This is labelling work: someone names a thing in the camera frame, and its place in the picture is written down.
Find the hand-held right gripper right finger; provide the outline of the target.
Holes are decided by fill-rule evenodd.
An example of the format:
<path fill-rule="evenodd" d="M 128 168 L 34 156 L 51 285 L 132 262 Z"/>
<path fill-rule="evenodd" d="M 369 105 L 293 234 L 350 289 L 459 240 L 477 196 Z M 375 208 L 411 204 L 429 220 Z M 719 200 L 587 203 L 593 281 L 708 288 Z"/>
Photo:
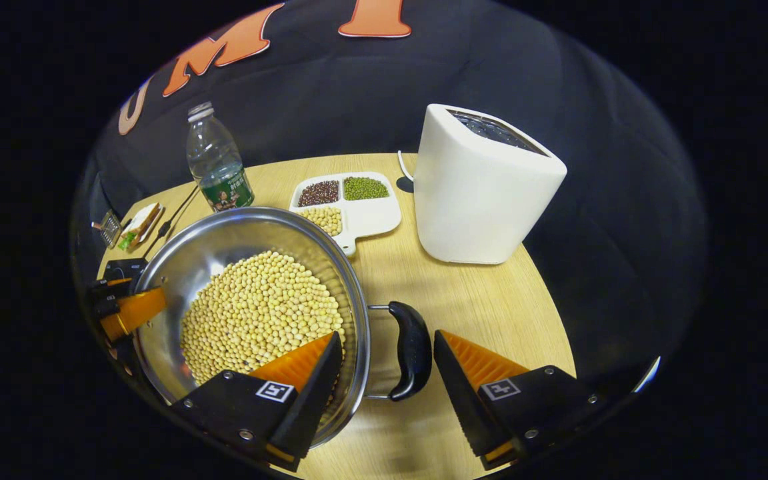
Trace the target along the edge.
<path fill-rule="evenodd" d="M 541 455 L 601 412 L 601 395 L 555 365 L 528 369 L 444 330 L 435 332 L 433 356 L 485 470 Z"/>

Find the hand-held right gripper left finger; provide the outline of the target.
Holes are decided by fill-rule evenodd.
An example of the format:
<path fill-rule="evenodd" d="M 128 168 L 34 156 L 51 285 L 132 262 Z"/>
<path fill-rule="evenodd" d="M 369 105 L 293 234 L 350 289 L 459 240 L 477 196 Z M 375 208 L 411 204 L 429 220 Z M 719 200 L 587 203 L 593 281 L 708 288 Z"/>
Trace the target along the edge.
<path fill-rule="evenodd" d="M 240 455 L 296 472 L 316 435 L 343 362 L 337 332 L 250 374 L 224 370 L 171 406 Z"/>

